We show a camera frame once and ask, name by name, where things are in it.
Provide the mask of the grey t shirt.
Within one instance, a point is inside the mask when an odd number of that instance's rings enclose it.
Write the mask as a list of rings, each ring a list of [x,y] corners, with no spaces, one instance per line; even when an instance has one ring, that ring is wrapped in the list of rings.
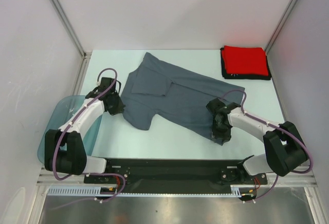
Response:
[[[213,116],[207,104],[222,98],[241,104],[244,87],[210,78],[159,60],[147,52],[131,72],[121,94],[123,117],[133,127],[149,130],[159,115],[211,140]]]

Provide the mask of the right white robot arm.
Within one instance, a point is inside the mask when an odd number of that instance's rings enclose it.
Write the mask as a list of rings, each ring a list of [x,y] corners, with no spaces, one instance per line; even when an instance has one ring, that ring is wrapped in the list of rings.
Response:
[[[313,167],[313,160],[304,142],[291,122],[272,124],[248,113],[236,103],[224,104],[214,99],[207,104],[213,116],[212,138],[225,143],[231,139],[231,129],[239,128],[259,139],[265,153],[250,156],[240,162],[237,178],[250,183],[260,173],[275,173],[284,177],[290,172],[307,173]]]

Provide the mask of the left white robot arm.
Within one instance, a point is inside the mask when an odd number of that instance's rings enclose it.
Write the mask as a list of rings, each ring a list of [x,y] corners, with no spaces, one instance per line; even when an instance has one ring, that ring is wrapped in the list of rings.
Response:
[[[96,129],[98,133],[102,115],[114,116],[124,111],[116,79],[103,77],[90,91],[77,112],[62,126],[45,133],[44,166],[54,174],[95,174],[104,183],[112,180],[114,171],[106,165],[106,159],[91,156],[87,149],[93,148],[95,138],[86,139],[87,133]]]

